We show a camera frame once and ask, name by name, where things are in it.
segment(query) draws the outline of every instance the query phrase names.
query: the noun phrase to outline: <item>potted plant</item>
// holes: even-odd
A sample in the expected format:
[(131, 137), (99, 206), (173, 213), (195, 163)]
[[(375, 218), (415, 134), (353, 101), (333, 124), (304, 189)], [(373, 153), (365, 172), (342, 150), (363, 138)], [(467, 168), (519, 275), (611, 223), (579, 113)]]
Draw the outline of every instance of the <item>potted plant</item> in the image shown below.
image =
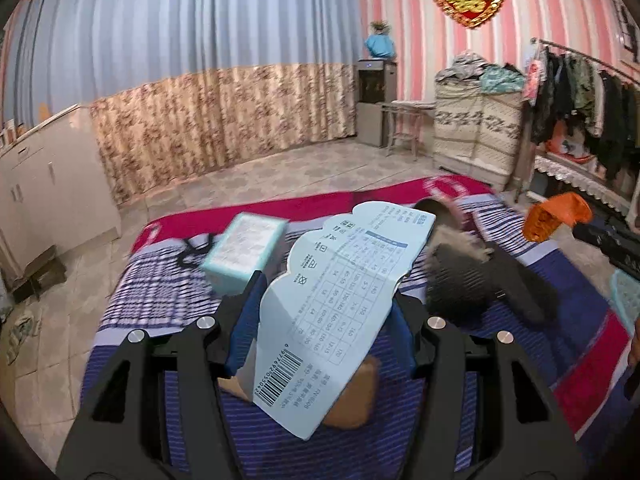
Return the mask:
[(374, 20), (370, 23), (371, 28), (375, 34), (388, 34), (389, 24), (383, 20)]

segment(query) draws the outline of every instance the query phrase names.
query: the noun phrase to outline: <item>paper tag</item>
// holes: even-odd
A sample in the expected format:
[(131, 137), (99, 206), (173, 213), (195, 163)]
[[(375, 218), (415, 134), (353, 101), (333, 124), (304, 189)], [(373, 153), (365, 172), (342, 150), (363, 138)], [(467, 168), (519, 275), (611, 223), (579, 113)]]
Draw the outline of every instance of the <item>paper tag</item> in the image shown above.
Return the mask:
[(366, 357), (435, 216), (357, 205), (302, 235), (260, 304), (254, 402), (308, 439)]

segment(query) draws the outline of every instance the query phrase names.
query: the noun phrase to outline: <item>green towel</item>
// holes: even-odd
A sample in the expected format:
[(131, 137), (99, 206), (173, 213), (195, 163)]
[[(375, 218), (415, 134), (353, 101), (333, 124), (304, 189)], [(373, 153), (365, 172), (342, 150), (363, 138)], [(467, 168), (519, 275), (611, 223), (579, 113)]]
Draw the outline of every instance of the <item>green towel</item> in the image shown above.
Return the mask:
[(31, 312), (22, 314), (9, 331), (9, 349), (6, 351), (7, 364), (13, 363), (18, 357), (20, 346), (28, 336), (35, 336), (40, 331), (40, 320)]

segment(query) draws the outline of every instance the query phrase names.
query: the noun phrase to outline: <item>wooden stool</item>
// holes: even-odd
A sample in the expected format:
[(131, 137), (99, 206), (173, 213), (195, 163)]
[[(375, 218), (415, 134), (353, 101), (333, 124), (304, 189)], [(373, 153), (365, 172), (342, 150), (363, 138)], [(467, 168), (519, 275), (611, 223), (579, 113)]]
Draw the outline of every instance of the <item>wooden stool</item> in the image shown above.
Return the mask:
[(400, 139), (411, 142), (411, 151), (414, 154), (414, 160), (418, 160), (418, 137), (420, 136), (420, 131), (418, 128), (415, 129), (414, 133), (396, 131), (398, 114), (404, 114), (408, 117), (423, 117), (429, 110), (435, 110), (434, 103), (426, 103), (423, 101), (393, 101), (391, 103), (382, 103), (382, 112), (387, 113), (389, 128), (386, 156), (391, 155), (396, 139)]

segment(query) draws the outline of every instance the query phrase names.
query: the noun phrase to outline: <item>orange plastic bag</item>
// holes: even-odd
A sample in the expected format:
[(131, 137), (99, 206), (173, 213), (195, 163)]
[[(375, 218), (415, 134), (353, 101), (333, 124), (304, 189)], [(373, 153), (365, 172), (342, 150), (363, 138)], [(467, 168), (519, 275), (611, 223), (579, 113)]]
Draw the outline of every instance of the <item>orange plastic bag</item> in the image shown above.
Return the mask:
[(546, 202), (536, 204), (529, 210), (522, 227), (522, 236), (530, 242), (544, 242), (560, 224), (574, 227), (593, 219), (589, 205), (577, 193), (556, 195)]

